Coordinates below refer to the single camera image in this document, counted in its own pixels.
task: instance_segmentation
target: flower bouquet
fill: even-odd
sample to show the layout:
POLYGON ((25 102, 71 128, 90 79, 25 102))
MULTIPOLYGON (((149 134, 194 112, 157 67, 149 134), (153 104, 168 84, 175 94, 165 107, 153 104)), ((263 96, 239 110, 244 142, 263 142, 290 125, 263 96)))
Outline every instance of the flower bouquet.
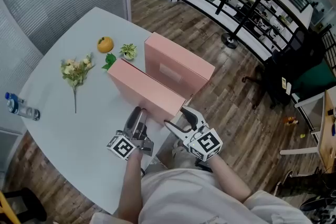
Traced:
POLYGON ((61 72, 63 79, 65 79, 68 84, 72 87, 73 97, 75 99, 75 113, 77 112, 76 106, 76 91, 77 87, 82 85, 88 71, 94 67, 91 62, 92 54, 86 55, 86 57, 77 62, 76 59, 68 59, 66 61, 62 60, 61 62, 61 72))

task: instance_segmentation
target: flower stem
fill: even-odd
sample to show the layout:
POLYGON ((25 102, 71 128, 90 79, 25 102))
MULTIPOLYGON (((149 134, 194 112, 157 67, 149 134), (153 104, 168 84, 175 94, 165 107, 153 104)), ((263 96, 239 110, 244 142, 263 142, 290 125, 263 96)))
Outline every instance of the flower stem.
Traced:
POLYGON ((77 105, 76 105, 76 88, 75 87, 72 87, 72 89, 73 89, 73 98, 74 98, 74 100, 75 100, 75 114, 77 113, 77 105))

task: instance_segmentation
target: wooden floor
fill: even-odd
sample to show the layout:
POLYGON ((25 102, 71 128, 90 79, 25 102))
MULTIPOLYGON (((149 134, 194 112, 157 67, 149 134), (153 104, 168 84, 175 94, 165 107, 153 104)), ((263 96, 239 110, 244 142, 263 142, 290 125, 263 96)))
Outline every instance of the wooden floor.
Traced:
MULTIPOLYGON (((253 189, 271 191, 288 170, 313 173, 320 160, 317 154, 280 156, 281 149, 315 146, 309 130, 293 105, 269 108, 265 95, 252 110, 258 87, 242 83, 253 76, 259 64, 244 46, 231 50, 223 46, 224 31, 183 2, 131 0, 132 21, 157 32, 192 51, 216 69, 209 84, 192 100, 191 106, 203 113, 209 125, 221 136, 221 157, 253 189), (296 116, 299 125, 284 126, 283 118, 296 116)), ((5 190, 29 187, 45 206, 50 219, 59 223, 88 223, 101 211, 62 177, 29 134, 23 138, 10 165, 5 190)), ((305 197, 287 199, 298 206, 305 197)))

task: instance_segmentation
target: yellow object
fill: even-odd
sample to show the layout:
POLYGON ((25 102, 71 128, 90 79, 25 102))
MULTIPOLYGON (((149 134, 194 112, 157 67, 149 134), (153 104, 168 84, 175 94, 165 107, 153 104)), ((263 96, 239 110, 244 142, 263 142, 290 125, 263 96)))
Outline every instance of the yellow object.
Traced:
POLYGON ((0 212, 3 212, 7 218, 13 223, 13 224, 21 224, 20 220, 17 218, 16 214, 13 212, 12 208, 8 204, 4 194, 0 191, 0 212))
POLYGON ((97 48, 103 54, 112 50, 113 47, 113 40, 110 37, 102 37, 97 42, 97 48))

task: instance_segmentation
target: small succulent plant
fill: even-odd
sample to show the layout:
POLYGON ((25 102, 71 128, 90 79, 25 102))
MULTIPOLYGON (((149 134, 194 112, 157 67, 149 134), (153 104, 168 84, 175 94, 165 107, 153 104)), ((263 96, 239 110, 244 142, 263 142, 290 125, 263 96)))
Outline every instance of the small succulent plant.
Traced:
POLYGON ((137 56, 136 46, 133 44, 124 44, 120 49, 120 53, 124 54, 126 59, 132 60, 137 56))

